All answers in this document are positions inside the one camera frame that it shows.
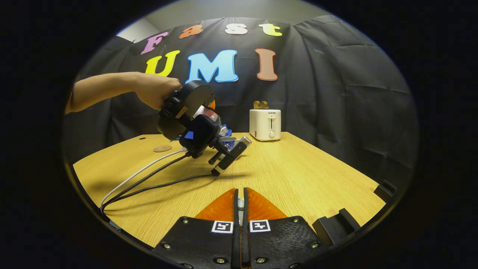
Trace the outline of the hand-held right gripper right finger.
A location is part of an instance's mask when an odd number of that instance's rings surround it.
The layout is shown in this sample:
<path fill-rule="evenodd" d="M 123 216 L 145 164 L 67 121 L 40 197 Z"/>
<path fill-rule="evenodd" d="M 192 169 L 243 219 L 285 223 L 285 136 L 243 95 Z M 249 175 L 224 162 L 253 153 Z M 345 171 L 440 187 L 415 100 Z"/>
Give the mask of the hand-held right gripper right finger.
<path fill-rule="evenodd" d="M 303 269 L 328 244 L 302 216 L 285 215 L 251 188 L 244 188 L 243 267 Z"/>

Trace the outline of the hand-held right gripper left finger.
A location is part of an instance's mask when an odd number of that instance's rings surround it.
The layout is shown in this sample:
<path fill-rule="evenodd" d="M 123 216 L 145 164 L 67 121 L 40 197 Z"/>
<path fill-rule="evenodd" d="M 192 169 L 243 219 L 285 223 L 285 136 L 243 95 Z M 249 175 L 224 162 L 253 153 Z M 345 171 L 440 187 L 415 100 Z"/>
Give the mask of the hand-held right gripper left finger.
<path fill-rule="evenodd" d="M 238 189 L 180 217 L 153 252 L 186 269 L 240 269 Z"/>

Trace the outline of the white blue-patterned teacup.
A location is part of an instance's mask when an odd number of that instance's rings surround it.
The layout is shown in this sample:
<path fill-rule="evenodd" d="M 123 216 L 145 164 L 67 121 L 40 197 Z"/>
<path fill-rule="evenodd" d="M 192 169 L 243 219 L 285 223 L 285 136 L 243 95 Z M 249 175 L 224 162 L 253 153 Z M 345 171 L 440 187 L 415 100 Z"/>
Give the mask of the white blue-patterned teacup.
<path fill-rule="evenodd" d="M 234 146 L 238 143 L 239 139 L 233 136 L 220 137 L 220 143 L 227 148 L 228 151 L 232 151 Z"/>

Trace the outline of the black block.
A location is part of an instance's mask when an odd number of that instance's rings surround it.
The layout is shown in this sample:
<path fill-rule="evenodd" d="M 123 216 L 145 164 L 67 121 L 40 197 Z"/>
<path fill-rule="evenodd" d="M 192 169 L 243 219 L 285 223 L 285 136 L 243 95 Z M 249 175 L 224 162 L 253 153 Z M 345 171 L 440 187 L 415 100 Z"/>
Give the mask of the black block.
<path fill-rule="evenodd" d="M 381 198 L 385 203 L 388 203 L 392 200 L 396 191 L 396 186 L 394 186 L 391 182 L 384 180 L 376 187 L 374 194 Z"/>
<path fill-rule="evenodd" d="M 334 216 L 318 218 L 312 227 L 319 238 L 320 245 L 325 247 L 340 244 L 361 228 L 345 208 L 339 210 Z"/>

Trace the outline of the white toaster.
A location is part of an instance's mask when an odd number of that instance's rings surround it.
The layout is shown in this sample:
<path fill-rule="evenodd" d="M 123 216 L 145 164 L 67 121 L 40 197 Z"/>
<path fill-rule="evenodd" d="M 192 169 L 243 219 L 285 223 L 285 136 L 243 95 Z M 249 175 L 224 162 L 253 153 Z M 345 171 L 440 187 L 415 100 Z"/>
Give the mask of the white toaster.
<path fill-rule="evenodd" d="M 250 109 L 249 134 L 259 141 L 281 138 L 282 111 L 279 109 Z"/>

